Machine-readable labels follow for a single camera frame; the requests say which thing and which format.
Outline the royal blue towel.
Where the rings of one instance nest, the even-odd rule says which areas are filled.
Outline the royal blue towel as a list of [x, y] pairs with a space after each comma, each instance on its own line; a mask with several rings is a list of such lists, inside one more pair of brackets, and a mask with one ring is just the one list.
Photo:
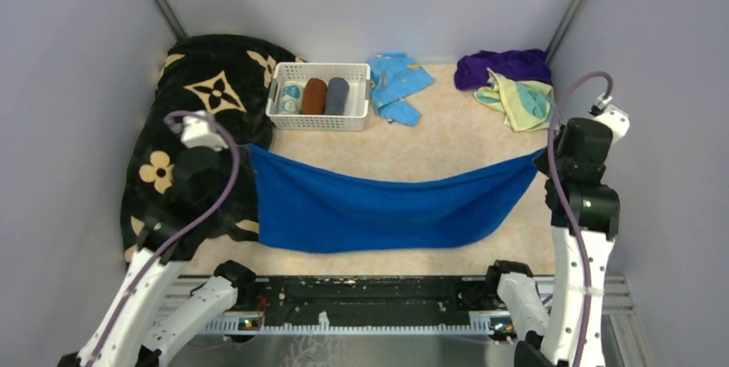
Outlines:
[[260, 242], [309, 254], [459, 248], [491, 235], [536, 177], [537, 153], [425, 182], [338, 174], [249, 145]]

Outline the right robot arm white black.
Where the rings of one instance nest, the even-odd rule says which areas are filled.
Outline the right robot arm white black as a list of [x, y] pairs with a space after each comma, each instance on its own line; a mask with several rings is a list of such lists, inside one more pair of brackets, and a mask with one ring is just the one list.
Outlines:
[[529, 266], [496, 260], [486, 282], [509, 311], [517, 341], [516, 366], [603, 366], [604, 282], [621, 211], [615, 190], [601, 182], [612, 144], [630, 127], [613, 104], [594, 106], [548, 134], [533, 160], [547, 178], [555, 273], [551, 303], [539, 295]]

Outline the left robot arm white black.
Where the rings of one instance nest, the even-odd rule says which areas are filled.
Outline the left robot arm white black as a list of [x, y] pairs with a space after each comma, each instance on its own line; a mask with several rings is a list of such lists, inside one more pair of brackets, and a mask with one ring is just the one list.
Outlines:
[[200, 217], [181, 228], [157, 218], [144, 225], [124, 281], [100, 326], [80, 350], [62, 356], [58, 365], [167, 366], [210, 321], [254, 300], [256, 274], [228, 260], [161, 325], [152, 325], [168, 289], [205, 239], [200, 225], [228, 198], [248, 160], [248, 152], [239, 145], [231, 145], [230, 154], [230, 177]]

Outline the grey rolled towel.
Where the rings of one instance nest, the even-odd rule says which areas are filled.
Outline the grey rolled towel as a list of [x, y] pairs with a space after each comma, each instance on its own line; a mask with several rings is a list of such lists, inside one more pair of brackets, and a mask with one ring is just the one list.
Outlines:
[[332, 77], [328, 82], [324, 114], [328, 116], [343, 115], [349, 91], [350, 85], [347, 80], [341, 77]]

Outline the brown rolled towel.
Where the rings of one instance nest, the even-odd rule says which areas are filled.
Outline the brown rolled towel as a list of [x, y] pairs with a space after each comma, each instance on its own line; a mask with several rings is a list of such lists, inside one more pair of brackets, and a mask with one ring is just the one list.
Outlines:
[[322, 79], [309, 79], [303, 89], [302, 114], [324, 114], [327, 90], [328, 86]]

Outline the light blue patterned towel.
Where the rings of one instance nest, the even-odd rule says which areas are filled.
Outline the light blue patterned towel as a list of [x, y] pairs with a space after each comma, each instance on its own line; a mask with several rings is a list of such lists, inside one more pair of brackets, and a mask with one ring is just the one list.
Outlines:
[[430, 87], [435, 79], [405, 52], [382, 52], [367, 60], [371, 100], [376, 115], [389, 123], [416, 126], [420, 112], [407, 98]]

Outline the white plastic basket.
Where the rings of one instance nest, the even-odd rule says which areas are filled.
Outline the white plastic basket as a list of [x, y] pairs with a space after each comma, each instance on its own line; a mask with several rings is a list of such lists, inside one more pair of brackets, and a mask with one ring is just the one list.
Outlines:
[[281, 130], [361, 132], [370, 86], [368, 64], [279, 63], [266, 115]]

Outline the white blue patterned rolled towel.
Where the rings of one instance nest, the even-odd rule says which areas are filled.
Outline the white blue patterned rolled towel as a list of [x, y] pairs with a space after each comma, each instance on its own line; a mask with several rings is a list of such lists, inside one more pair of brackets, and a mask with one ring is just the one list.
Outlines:
[[298, 115], [302, 113], [303, 87], [298, 83], [286, 83], [280, 90], [277, 109], [279, 114]]

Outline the purple towel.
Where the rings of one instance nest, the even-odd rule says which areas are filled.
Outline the purple towel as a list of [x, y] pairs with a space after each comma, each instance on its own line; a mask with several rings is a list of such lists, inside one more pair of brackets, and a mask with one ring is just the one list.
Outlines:
[[490, 77], [488, 71], [491, 70], [513, 81], [537, 81], [552, 85], [552, 71], [546, 57], [546, 52], [540, 49], [479, 51], [458, 60], [454, 84], [461, 91], [487, 86]]

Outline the yellow green towel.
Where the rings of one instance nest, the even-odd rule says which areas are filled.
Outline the yellow green towel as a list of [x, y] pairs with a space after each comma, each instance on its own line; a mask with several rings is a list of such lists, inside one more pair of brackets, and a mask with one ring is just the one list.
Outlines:
[[514, 132], [548, 129], [554, 116], [554, 88], [534, 80], [517, 81], [487, 70], [487, 85], [473, 97], [482, 105], [504, 114], [503, 125]]

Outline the black floral blanket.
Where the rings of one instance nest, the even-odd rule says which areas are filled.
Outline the black floral blanket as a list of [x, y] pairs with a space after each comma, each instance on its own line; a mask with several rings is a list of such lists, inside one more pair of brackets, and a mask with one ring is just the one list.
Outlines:
[[247, 160], [232, 175], [231, 147], [268, 149], [266, 114], [275, 67], [297, 56], [270, 41], [206, 34], [176, 43], [158, 76], [153, 102], [134, 145], [120, 207], [124, 256], [130, 258], [155, 217], [179, 229], [202, 217], [209, 239], [259, 237], [254, 177]]

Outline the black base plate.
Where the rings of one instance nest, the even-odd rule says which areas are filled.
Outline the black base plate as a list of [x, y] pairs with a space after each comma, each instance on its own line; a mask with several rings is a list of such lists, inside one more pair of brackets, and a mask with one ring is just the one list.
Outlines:
[[265, 327], [466, 327], [506, 306], [485, 276], [270, 276], [232, 309]]

